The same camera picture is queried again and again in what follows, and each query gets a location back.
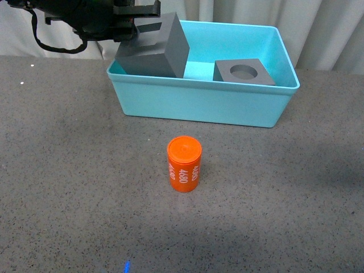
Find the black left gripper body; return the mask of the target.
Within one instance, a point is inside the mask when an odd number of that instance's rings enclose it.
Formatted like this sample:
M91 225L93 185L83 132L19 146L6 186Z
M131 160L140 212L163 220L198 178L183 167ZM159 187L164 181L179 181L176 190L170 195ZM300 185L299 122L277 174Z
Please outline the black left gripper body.
M134 1L45 1L45 22L63 21L86 40L132 40L138 36L134 19L115 14L114 8L134 5Z

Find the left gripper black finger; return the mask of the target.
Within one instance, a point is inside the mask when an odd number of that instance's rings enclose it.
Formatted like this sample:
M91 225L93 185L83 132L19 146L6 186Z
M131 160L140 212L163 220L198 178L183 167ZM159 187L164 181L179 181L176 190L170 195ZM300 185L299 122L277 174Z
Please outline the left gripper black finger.
M143 25L137 26L137 29L140 33L159 31L160 28L161 28L160 22L143 24Z
M160 16L161 2L152 5L136 6L135 1L113 1L113 13L119 16Z

